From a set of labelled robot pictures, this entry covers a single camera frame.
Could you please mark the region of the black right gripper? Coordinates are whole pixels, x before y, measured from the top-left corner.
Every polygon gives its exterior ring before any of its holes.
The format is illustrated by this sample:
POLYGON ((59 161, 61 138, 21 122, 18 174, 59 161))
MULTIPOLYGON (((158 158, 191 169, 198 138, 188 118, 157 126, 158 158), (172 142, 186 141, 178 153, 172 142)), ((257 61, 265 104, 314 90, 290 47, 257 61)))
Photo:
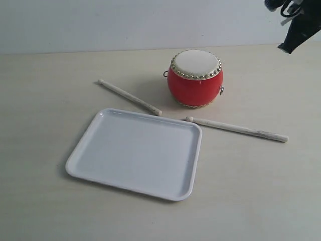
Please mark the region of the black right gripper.
POLYGON ((320 1, 283 1, 280 13, 291 18, 285 40, 278 46, 287 54, 320 31, 320 1))

